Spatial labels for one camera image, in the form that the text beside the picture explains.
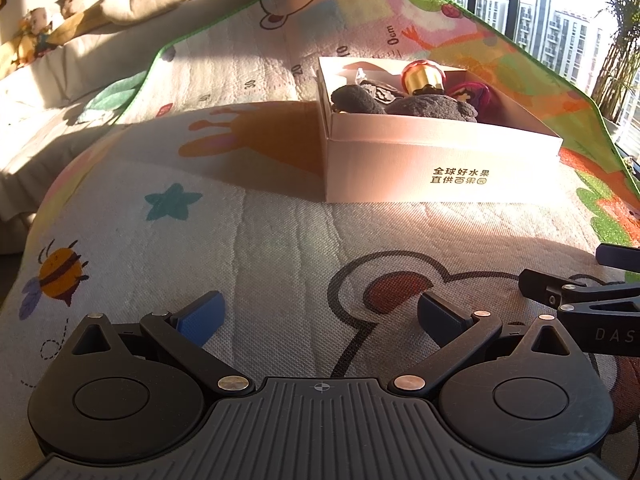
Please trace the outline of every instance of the cartoon print blanket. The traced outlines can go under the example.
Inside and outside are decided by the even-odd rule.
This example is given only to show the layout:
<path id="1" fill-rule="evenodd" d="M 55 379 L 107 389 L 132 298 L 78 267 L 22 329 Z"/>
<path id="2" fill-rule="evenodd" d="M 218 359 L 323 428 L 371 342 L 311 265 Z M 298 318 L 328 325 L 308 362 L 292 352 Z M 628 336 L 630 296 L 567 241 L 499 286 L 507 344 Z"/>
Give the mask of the cartoon print blanket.
<path id="1" fill-rule="evenodd" d="M 319 56 L 470 70 L 564 139 L 553 206 L 322 202 Z M 119 124 L 49 190 L 0 312 L 0 478 L 41 454 L 26 407 L 79 319 L 135 322 L 220 290 L 205 348 L 265 376 L 379 376 L 436 349 L 415 316 L 433 290 L 529 324 L 525 268 L 608 283 L 602 242 L 640 243 L 637 190 L 593 104 L 448 0 L 261 0 L 164 48 Z M 616 415 L 603 459 L 638 466 L 636 359 L 593 356 Z"/>

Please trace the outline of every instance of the cardboard box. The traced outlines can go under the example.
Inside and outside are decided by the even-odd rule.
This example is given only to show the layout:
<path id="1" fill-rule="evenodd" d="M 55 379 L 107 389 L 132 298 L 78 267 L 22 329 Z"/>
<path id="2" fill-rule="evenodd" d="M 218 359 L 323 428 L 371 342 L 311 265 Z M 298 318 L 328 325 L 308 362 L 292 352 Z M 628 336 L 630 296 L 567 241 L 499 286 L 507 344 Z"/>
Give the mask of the cardboard box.
<path id="1" fill-rule="evenodd" d="M 321 57 L 318 92 L 325 199 L 362 202 L 549 203 L 558 195 L 562 139 L 519 104 L 495 92 L 495 124 L 346 114 L 330 95 L 356 70 L 401 88 L 405 61 Z M 444 67 L 446 88 L 478 81 Z"/>

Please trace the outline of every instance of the teal star print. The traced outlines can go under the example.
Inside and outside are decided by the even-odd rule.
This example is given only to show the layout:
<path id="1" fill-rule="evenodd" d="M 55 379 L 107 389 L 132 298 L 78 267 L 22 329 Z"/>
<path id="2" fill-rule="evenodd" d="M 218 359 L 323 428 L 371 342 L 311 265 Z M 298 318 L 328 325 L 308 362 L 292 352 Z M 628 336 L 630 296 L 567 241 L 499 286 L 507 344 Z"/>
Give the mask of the teal star print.
<path id="1" fill-rule="evenodd" d="M 189 206 L 201 198 L 201 193 L 185 193 L 181 184 L 171 184 L 164 193 L 145 196 L 145 200 L 153 206 L 146 219 L 158 220 L 163 216 L 171 216 L 177 220 L 186 220 L 189 217 Z"/>

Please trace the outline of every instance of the black mount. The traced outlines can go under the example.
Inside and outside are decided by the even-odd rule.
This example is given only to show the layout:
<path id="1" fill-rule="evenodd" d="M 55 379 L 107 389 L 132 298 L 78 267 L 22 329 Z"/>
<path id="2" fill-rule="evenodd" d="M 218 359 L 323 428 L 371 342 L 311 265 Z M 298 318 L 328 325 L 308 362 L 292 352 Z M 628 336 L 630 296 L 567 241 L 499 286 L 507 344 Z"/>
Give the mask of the black mount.
<path id="1" fill-rule="evenodd" d="M 599 264 L 640 272 L 640 250 L 602 244 Z M 585 286 L 525 269 L 518 287 L 525 298 L 558 311 L 558 320 L 583 352 L 640 357 L 640 283 Z"/>
<path id="2" fill-rule="evenodd" d="M 613 479 L 587 454 L 612 402 L 553 316 L 504 326 L 423 293 L 418 320 L 441 349 L 386 390 L 268 378 L 256 391 L 180 328 L 220 303 L 210 292 L 139 324 L 85 317 L 31 396 L 31 427 L 52 454 L 29 478 Z"/>

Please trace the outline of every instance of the dark gray plush toy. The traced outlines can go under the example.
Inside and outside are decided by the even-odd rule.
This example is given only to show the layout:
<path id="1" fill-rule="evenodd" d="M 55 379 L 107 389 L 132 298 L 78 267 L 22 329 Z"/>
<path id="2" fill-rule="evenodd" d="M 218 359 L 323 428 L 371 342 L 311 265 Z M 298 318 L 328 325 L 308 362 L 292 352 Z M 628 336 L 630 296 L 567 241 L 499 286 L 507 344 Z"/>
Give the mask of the dark gray plush toy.
<path id="1" fill-rule="evenodd" d="M 383 107 L 359 85 L 341 86 L 331 94 L 336 110 L 350 114 L 388 114 L 432 117 L 476 123 L 478 112 L 472 105 L 440 94 L 408 96 Z"/>

